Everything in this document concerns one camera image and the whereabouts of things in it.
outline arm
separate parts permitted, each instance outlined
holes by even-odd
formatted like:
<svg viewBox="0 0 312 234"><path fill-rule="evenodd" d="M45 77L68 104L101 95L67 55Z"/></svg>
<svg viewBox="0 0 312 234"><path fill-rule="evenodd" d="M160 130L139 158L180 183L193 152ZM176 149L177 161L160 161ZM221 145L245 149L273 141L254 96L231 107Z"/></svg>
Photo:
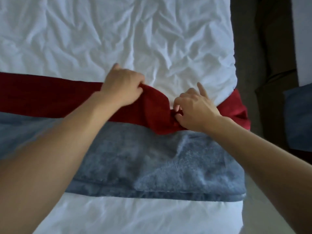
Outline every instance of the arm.
<svg viewBox="0 0 312 234"><path fill-rule="evenodd" d="M1 165L1 232L36 229L64 193L104 123L140 96L140 82L142 74L115 64L101 91Z"/></svg>
<svg viewBox="0 0 312 234"><path fill-rule="evenodd" d="M176 98L179 123L211 136L252 177L297 233L312 230L312 166L222 117L200 83Z"/></svg>

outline white bed sheet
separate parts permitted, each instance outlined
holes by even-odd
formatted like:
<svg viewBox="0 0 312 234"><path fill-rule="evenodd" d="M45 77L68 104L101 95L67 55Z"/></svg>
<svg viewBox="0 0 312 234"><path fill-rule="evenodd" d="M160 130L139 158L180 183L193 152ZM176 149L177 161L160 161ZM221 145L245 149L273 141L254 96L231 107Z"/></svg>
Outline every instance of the white bed sheet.
<svg viewBox="0 0 312 234"><path fill-rule="evenodd" d="M174 98L236 87L230 0L0 0L0 71L103 82L115 62ZM64 194L35 233L239 233L242 202Z"/></svg>

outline gray carpet floor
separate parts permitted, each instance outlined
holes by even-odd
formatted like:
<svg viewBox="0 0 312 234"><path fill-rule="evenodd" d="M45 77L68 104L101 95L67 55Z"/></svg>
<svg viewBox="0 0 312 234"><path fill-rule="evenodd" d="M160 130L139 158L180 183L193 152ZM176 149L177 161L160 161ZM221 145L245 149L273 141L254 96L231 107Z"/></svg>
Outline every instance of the gray carpet floor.
<svg viewBox="0 0 312 234"><path fill-rule="evenodd" d="M248 109L252 122L251 131L262 136L255 89L264 83L266 62L254 22L258 0L231 1L237 87ZM244 201L243 210L244 228L241 234L294 233L248 175L246 186L247 198Z"/></svg>

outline folded red fabric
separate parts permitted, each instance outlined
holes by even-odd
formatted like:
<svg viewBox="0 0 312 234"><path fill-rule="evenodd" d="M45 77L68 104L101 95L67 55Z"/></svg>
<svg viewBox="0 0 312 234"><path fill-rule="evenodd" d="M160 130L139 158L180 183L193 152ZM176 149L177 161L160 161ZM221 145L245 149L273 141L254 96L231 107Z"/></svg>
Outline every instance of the folded red fabric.
<svg viewBox="0 0 312 234"><path fill-rule="evenodd" d="M0 73L0 111L33 117L63 118L99 91L102 83L72 81L47 76ZM168 98L160 91L141 85L143 94L118 110L109 121L132 123L157 134L185 130L174 118ZM221 115L250 129L247 109L238 90L218 106Z"/></svg>

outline forearm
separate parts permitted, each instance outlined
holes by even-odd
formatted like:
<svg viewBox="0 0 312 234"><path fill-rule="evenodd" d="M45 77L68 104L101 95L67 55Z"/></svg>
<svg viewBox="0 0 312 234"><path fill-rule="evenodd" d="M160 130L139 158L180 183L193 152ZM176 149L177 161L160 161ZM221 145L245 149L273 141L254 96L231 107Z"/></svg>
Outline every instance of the forearm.
<svg viewBox="0 0 312 234"><path fill-rule="evenodd" d="M95 136L118 109L105 101L99 107L96 94L2 165L2 231L32 232L60 199Z"/></svg>
<svg viewBox="0 0 312 234"><path fill-rule="evenodd" d="M238 161L298 233L312 216L312 166L243 129L218 119L208 134Z"/></svg>

